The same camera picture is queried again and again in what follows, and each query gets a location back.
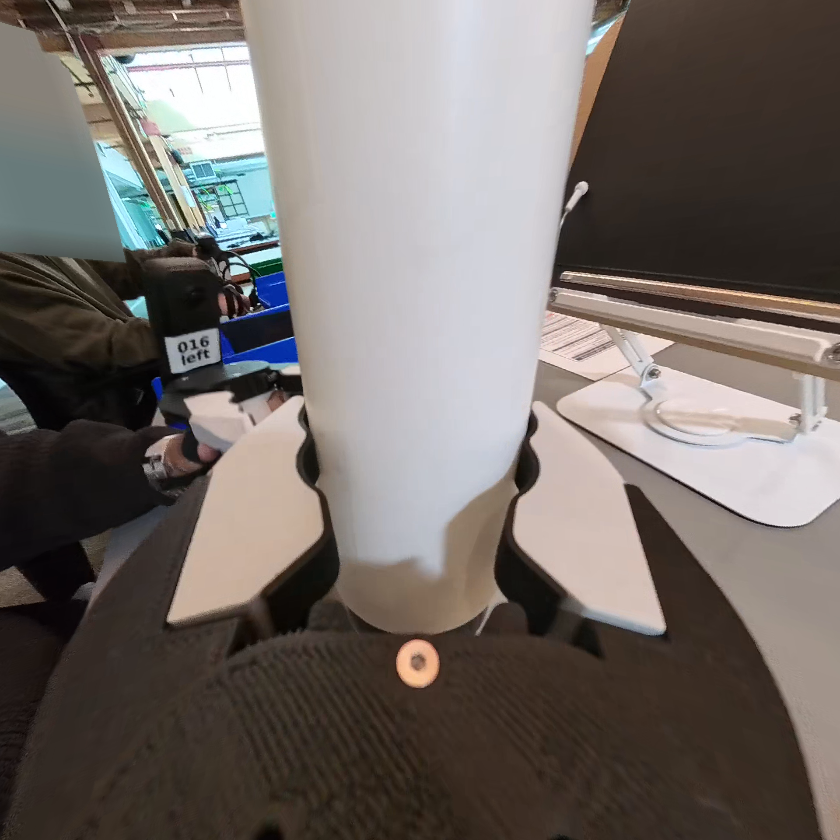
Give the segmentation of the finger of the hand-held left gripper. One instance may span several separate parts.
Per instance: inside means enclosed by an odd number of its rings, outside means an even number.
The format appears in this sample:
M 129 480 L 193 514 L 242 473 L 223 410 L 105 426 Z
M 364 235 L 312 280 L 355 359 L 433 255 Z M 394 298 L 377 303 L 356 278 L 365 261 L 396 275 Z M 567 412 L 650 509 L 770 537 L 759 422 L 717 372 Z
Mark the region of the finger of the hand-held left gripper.
M 302 394 L 299 366 L 264 366 L 236 380 L 236 407 L 253 425 Z

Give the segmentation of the black panel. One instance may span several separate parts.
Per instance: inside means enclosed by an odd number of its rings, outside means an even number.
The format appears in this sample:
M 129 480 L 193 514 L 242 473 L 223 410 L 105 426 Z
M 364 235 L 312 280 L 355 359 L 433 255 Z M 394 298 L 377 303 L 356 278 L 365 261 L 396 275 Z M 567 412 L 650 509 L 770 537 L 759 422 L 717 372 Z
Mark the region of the black panel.
M 839 2 L 633 1 L 555 274 L 838 304 Z

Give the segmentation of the large blue plastic bin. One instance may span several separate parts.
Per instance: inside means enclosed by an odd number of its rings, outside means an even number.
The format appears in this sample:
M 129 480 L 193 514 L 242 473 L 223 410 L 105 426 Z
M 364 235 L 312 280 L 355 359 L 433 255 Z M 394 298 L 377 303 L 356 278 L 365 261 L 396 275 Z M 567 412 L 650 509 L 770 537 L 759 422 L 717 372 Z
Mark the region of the large blue plastic bin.
M 298 348 L 288 304 L 229 319 L 221 322 L 219 329 L 222 359 L 225 363 L 298 362 Z

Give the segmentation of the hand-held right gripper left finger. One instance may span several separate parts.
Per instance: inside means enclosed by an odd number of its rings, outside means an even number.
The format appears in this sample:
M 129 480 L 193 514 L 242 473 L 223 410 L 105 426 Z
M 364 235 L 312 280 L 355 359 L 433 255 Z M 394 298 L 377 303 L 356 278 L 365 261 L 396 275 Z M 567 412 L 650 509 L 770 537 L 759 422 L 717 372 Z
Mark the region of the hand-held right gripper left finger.
M 290 397 L 213 468 L 167 613 L 171 627 L 228 618 L 302 629 L 340 558 L 303 397 Z

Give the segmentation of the person's left hand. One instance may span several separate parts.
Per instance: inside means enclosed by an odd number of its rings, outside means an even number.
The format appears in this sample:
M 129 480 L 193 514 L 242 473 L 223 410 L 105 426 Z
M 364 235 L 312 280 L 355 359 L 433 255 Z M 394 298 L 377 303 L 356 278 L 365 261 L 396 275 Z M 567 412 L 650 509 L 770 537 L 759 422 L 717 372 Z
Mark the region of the person's left hand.
M 171 479 L 195 476 L 211 468 L 221 452 L 197 442 L 193 434 L 176 434 L 167 439 L 163 454 L 166 475 Z

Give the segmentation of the white metal book stand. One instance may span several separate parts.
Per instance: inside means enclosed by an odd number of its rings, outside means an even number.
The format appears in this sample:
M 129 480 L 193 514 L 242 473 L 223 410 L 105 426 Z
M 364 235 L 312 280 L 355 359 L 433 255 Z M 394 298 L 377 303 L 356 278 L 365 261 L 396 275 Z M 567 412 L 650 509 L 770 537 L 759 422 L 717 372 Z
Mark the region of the white metal book stand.
M 778 529 L 838 503 L 838 304 L 733 280 L 567 269 L 557 314 L 597 322 L 626 368 L 556 403 L 566 421 L 741 518 Z M 662 365 L 643 337 L 790 373 L 796 404 Z

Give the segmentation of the person's left forearm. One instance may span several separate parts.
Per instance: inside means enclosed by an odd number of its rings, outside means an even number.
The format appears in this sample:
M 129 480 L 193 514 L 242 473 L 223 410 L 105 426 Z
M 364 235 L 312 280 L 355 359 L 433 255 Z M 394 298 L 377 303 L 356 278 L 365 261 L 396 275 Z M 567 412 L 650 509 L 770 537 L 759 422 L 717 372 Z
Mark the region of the person's left forearm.
M 143 462 L 174 435 L 85 420 L 59 432 L 2 434 L 2 571 L 170 504 L 151 487 Z

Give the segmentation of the white water bottle black cap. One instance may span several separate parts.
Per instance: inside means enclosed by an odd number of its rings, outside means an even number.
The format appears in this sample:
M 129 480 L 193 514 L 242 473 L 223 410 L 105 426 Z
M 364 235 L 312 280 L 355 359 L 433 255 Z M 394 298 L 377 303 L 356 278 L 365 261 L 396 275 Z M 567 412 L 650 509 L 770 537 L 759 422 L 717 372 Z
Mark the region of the white water bottle black cap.
M 484 611 L 593 2 L 241 2 L 341 601 Z

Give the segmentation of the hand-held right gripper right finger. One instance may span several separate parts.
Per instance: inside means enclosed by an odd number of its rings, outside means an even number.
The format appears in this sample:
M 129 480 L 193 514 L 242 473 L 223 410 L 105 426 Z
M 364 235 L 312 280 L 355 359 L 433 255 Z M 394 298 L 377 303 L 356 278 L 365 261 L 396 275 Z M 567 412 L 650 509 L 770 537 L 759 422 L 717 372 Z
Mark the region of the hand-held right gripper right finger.
M 667 632 L 627 485 L 578 429 L 534 402 L 496 557 L 496 583 L 531 635 L 568 613 L 646 637 Z

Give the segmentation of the printed paper sheet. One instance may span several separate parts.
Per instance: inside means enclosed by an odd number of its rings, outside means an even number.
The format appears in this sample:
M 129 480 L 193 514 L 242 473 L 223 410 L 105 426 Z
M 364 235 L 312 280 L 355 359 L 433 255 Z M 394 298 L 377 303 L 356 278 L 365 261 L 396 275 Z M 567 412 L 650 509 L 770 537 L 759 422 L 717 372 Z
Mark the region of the printed paper sheet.
M 545 312 L 539 360 L 591 382 L 631 366 L 599 324 L 552 311 Z

